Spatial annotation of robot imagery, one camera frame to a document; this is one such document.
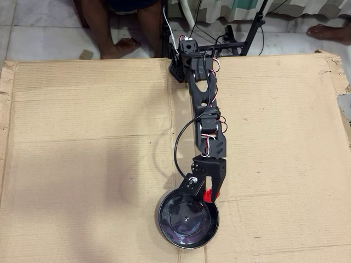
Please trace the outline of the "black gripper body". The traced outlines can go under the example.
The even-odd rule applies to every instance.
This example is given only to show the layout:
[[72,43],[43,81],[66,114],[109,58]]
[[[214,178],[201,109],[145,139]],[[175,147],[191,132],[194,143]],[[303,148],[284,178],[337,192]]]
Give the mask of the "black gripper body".
[[225,177],[226,175],[226,159],[215,159],[212,157],[203,157],[198,155],[193,158],[191,169],[196,176],[207,175],[214,177]]

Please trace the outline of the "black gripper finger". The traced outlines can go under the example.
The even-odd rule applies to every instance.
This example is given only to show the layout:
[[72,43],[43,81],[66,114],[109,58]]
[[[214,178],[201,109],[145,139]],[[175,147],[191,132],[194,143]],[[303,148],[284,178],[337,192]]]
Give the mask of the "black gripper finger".
[[198,180],[198,192],[197,192],[197,198],[202,198],[204,193],[206,192],[206,176],[201,177]]
[[211,181],[212,181],[212,187],[211,187],[211,202],[215,202],[220,189],[222,187],[222,184],[224,182],[226,176],[226,170],[225,169],[220,169],[219,171],[215,172],[212,177],[211,177]]

